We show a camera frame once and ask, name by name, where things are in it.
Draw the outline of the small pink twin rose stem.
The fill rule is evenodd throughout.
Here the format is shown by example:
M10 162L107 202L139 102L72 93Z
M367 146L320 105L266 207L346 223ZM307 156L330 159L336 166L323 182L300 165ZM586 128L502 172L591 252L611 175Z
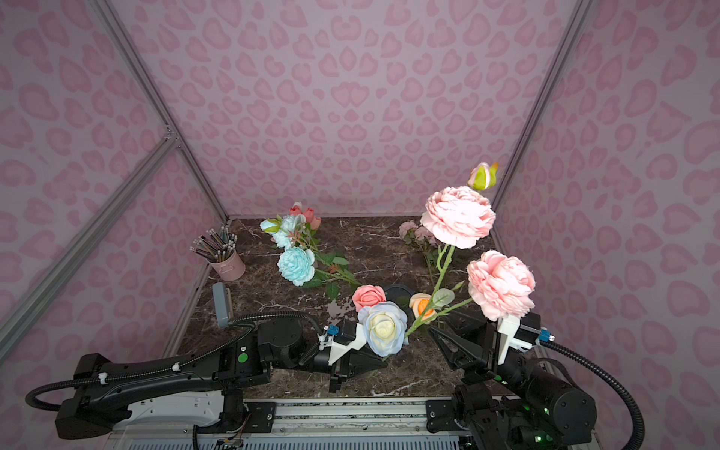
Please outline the small pink twin rose stem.
M410 220L399 225L399 237L407 245L421 251L426 262L427 270L433 275L439 253L435 236L424 226Z

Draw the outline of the light pink double peony stem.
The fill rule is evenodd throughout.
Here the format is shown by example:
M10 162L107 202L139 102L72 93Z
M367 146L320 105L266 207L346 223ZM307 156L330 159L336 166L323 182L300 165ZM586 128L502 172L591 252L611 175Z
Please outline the light pink double peony stem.
M406 337L418 328L472 304L480 307L483 315L493 322L506 316L523 317L536 306L531 299L536 280L530 268L521 259L506 256L498 250L488 250L467 264L467 299L455 300L455 292L462 286L460 283L452 289L443 286L455 252L472 249L478 241L489 236L495 221L491 202L470 187L447 187L429 196L421 225L441 244L436 262L438 279L431 294L437 315L425 324L412 322Z

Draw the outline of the pink rosebud spray stem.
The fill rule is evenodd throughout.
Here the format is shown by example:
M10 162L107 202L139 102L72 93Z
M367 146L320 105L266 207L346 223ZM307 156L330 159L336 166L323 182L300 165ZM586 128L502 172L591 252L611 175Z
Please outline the pink rosebud spray stem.
M499 164L479 163L472 169L467 186L474 191L487 191L496 186L498 181Z

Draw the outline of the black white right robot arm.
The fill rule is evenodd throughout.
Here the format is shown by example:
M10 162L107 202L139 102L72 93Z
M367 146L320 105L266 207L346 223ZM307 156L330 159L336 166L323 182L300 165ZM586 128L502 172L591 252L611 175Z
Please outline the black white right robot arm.
M555 342L536 313L497 321L453 313L429 328L453 371L463 377L448 400L426 403L427 431L465 431L474 449L568 449L592 442L596 401L553 358L528 358L536 346L557 352L594 373L626 406L626 449L645 439L641 409L629 391L590 359Z

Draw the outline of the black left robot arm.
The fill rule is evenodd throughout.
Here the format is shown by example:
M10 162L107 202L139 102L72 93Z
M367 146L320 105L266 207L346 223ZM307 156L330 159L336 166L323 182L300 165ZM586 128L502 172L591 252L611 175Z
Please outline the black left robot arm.
M110 433L133 417L132 405L150 404L171 395L217 392L223 411L202 432L232 431L249 411L245 389L268 384L275 369L324 373L329 390L358 375L386 367L367 344L356 321L322 325L299 311L271 311L230 320L238 335L198 354L141 363L114 363L86 354L72 379L30 390L26 404L52 412L59 438L81 440Z

